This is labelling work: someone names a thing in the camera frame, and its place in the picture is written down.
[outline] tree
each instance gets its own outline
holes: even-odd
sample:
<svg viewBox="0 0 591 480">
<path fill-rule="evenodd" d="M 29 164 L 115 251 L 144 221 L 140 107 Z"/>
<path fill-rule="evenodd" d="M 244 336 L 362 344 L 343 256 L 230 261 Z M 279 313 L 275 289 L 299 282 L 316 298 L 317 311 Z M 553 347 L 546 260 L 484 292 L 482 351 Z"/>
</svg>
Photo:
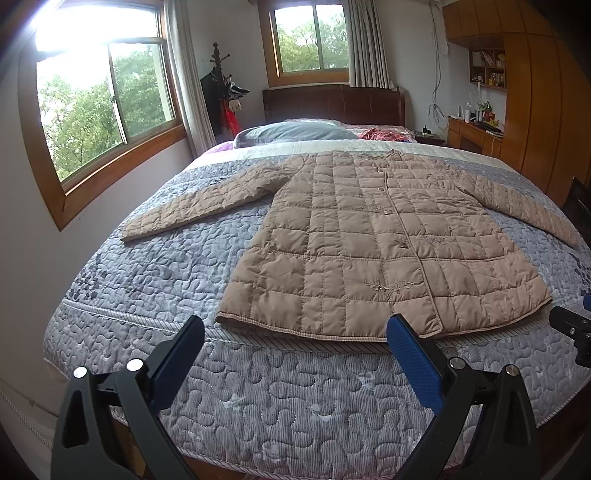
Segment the tree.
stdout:
<svg viewBox="0 0 591 480">
<path fill-rule="evenodd" d="M 324 68 L 348 69 L 349 42 L 344 16 L 335 15 L 326 22 L 320 20 L 319 27 Z M 302 23 L 290 32 L 277 25 L 277 32 L 284 72 L 320 69 L 314 21 Z"/>
<path fill-rule="evenodd" d="M 165 122 L 150 46 L 114 62 L 121 113 L 130 135 Z M 43 130 L 60 180 L 122 142 L 107 80 L 74 89 L 55 75 L 38 91 Z"/>
</svg>

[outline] bookshelf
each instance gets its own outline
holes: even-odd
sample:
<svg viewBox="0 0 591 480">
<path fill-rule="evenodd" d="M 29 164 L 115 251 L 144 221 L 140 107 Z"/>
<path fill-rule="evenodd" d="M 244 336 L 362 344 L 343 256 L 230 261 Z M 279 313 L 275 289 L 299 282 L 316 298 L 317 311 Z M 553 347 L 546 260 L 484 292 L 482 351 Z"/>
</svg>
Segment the bookshelf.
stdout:
<svg viewBox="0 0 591 480">
<path fill-rule="evenodd" d="M 470 82 L 478 84 L 478 77 L 482 78 L 480 84 L 484 88 L 507 91 L 507 69 L 504 48 L 487 48 L 483 50 L 470 50 Z"/>
</svg>

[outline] red plaid cloth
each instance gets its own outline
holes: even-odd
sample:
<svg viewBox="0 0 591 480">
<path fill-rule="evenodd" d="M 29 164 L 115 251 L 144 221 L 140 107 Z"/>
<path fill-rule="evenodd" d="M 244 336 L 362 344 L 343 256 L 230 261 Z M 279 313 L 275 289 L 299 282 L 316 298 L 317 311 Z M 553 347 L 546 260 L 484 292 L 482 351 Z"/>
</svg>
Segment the red plaid cloth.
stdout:
<svg viewBox="0 0 591 480">
<path fill-rule="evenodd" d="M 383 140 L 386 142 L 413 142 L 413 139 L 408 135 L 403 135 L 400 132 L 391 129 L 370 128 L 364 130 L 358 137 L 361 140 Z"/>
</svg>

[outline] gray pillow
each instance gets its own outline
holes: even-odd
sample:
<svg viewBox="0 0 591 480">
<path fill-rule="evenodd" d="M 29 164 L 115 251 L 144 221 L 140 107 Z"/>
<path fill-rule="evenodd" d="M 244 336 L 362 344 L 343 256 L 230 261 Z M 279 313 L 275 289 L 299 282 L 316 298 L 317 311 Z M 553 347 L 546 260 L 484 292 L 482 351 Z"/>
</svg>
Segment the gray pillow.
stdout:
<svg viewBox="0 0 591 480">
<path fill-rule="evenodd" d="M 281 122 L 240 132 L 234 139 L 234 148 L 304 140 L 358 140 L 358 138 L 354 133 L 336 125 L 319 122 Z"/>
</svg>

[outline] jacket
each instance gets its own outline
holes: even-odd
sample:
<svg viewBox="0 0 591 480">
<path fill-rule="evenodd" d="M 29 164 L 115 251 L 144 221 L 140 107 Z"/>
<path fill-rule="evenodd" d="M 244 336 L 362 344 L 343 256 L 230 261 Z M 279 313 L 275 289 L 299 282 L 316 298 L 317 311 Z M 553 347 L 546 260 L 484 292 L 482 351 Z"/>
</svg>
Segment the jacket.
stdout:
<svg viewBox="0 0 591 480">
<path fill-rule="evenodd" d="M 320 340 L 385 341 L 402 313 L 422 337 L 494 329 L 551 300 L 483 207 L 570 245 L 568 221 L 515 190 L 423 155 L 330 151 L 258 164 L 132 219 L 124 241 L 274 193 L 216 316 Z"/>
</svg>

